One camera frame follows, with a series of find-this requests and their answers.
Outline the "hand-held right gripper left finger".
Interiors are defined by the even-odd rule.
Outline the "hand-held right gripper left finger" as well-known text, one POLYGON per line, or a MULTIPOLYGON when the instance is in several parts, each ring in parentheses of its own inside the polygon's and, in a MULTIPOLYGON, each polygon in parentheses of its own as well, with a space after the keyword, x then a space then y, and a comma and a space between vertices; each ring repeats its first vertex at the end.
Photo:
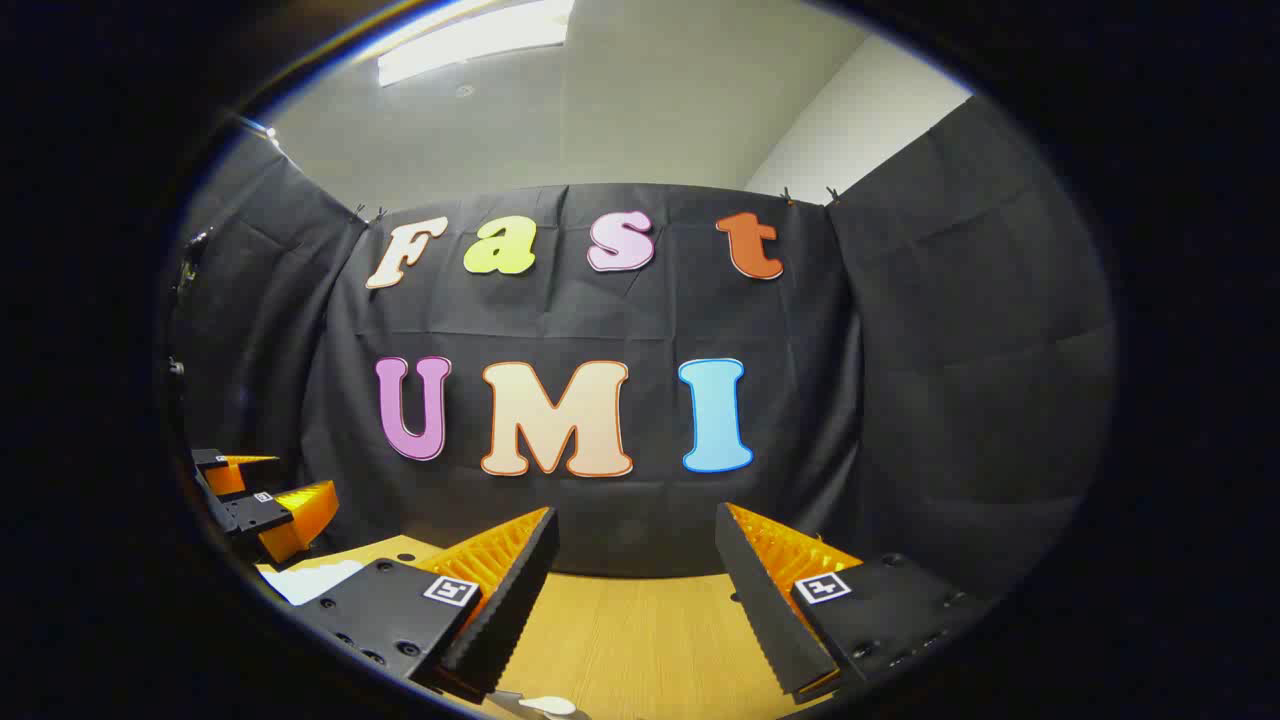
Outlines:
POLYGON ((376 559, 298 618, 376 669, 467 701, 506 670, 559 548, 554 509, 417 561, 376 559))

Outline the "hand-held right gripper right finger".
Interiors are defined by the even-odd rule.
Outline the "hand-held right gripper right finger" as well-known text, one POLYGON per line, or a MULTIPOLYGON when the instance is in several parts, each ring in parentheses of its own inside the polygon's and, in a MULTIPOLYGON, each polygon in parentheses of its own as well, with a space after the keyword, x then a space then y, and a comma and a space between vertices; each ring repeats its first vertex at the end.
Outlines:
POLYGON ((856 559, 735 503, 716 511, 716 547, 781 691, 796 701, 878 691, 992 606, 901 553, 856 559))

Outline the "light blue suitcase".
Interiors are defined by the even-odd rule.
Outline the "light blue suitcase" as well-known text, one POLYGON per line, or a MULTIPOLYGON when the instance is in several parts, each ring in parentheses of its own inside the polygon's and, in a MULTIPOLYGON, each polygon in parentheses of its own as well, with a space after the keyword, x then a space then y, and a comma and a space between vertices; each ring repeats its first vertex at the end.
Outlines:
POLYGON ((294 606, 316 600, 364 568, 364 562, 355 560, 328 562, 311 568, 293 566, 282 571, 276 571, 268 565, 257 565, 262 579, 284 601, 294 606))

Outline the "ceiling light panel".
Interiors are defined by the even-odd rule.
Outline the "ceiling light panel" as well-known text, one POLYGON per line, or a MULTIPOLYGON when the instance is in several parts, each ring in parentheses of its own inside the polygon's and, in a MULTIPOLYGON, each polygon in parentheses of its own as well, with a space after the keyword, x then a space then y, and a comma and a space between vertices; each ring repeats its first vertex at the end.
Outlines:
POLYGON ((575 0, 532 0, 467 17, 456 13, 379 54, 378 85, 389 87, 479 58, 561 46, 573 6, 575 0))

